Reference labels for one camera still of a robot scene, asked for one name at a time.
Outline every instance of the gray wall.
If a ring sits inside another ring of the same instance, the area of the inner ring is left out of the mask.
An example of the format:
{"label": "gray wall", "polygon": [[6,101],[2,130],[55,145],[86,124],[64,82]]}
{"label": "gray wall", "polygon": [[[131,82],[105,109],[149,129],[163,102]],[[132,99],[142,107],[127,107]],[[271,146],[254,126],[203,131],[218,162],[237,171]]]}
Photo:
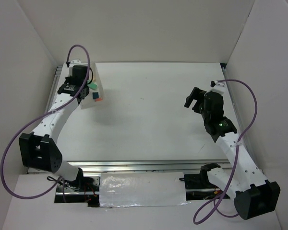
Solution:
{"label": "gray wall", "polygon": [[[53,73],[54,66],[21,9],[13,0],[0,0],[0,160],[15,132],[44,111]],[[12,190],[23,171],[16,142],[5,164]],[[0,180],[0,229],[10,200]]]}
{"label": "gray wall", "polygon": [[[288,229],[288,5],[284,0],[257,0],[230,57],[227,77],[254,90],[258,116],[247,133],[252,154],[270,181],[281,187],[276,213]],[[254,112],[250,93],[230,84],[242,126]]]}
{"label": "gray wall", "polygon": [[[254,0],[19,0],[58,62],[227,62]],[[73,57],[85,60],[81,50]]]}

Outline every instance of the green block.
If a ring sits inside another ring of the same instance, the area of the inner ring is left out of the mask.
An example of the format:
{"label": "green block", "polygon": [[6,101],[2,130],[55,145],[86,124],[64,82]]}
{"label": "green block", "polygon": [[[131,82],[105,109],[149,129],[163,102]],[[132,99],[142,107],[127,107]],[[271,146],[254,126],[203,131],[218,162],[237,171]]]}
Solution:
{"label": "green block", "polygon": [[93,82],[89,84],[88,87],[90,87],[92,90],[96,90],[98,88],[98,86]]}

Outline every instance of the robotic arm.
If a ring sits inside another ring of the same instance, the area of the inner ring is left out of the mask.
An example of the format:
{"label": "robotic arm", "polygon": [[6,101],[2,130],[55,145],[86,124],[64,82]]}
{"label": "robotic arm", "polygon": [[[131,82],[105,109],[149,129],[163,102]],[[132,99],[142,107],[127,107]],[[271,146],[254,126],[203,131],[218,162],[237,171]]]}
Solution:
{"label": "robotic arm", "polygon": [[[237,129],[223,111],[225,85],[214,81],[208,92],[194,88],[187,97],[185,107],[189,108],[196,100],[192,110],[202,115],[204,126],[213,141],[223,150],[231,165],[234,164],[236,146],[239,145],[238,164],[235,178],[231,181],[227,195],[234,201],[238,214],[250,219],[275,210],[280,187],[277,182],[269,182],[258,169],[242,143],[237,143]],[[201,168],[201,179],[206,184],[214,184],[224,190],[229,175],[218,164],[209,164]]]}
{"label": "robotic arm", "polygon": [[70,68],[72,76],[66,77],[64,84],[60,86],[50,109],[53,113],[45,117],[31,133],[22,133],[19,137],[19,146],[24,166],[62,176],[71,186],[80,188],[84,180],[82,169],[64,161],[56,145],[67,119],[81,100],[89,94],[86,84],[77,100],[73,100],[66,107],[56,111],[76,95],[85,80],[87,66],[75,65]]}

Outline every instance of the blue block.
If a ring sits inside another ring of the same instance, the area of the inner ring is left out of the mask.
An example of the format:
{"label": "blue block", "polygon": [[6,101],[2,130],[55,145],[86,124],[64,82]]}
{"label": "blue block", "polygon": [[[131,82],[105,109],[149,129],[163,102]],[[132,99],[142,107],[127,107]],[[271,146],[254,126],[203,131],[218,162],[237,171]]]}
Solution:
{"label": "blue block", "polygon": [[98,92],[94,92],[93,93],[93,99],[97,99],[99,98],[99,93]]}

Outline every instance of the clear plastic wrap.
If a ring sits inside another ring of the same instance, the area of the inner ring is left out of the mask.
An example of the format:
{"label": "clear plastic wrap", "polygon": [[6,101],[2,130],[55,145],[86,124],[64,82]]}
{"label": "clear plastic wrap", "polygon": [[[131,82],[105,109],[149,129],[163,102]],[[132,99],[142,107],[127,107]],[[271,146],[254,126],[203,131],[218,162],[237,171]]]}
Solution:
{"label": "clear plastic wrap", "polygon": [[101,207],[177,206],[187,204],[181,172],[101,174]]}

